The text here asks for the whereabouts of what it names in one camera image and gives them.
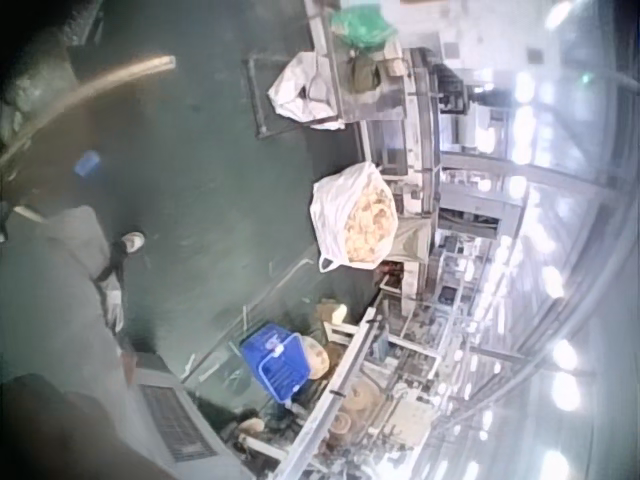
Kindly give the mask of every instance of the factory floor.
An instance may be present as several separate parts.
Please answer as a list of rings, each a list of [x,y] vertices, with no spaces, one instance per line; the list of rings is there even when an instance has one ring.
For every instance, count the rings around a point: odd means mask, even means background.
[[[22,154],[13,195],[44,213],[89,204],[111,238],[145,232],[126,270],[125,330],[177,374],[315,244],[313,183],[358,161],[353,128],[255,137],[243,60],[311,48],[304,18],[302,1],[108,2],[99,46],[72,52],[78,77],[158,54],[177,68],[65,114]],[[73,165],[89,149],[101,163],[82,179]],[[372,279],[338,269],[312,285],[358,310]]]

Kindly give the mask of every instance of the white sneaker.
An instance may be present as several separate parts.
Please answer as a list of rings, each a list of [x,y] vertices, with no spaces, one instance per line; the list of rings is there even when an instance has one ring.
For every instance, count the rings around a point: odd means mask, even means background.
[[[122,237],[128,254],[132,254],[140,250],[144,245],[144,235],[140,232],[127,233]]]

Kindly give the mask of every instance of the blue plastic crate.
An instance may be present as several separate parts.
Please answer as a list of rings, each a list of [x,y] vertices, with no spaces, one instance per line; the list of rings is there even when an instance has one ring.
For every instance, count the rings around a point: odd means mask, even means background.
[[[285,403],[309,379],[311,368],[300,335],[268,323],[240,345],[242,356],[260,384]]]

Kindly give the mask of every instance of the blue object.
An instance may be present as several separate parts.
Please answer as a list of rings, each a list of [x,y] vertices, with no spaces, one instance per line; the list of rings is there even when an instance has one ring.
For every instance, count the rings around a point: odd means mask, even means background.
[[[100,164],[100,155],[95,150],[87,150],[73,167],[73,171],[81,177],[89,175]]]
[[[240,350],[254,377],[278,403],[290,400],[311,374],[300,335],[273,323],[246,339]]]

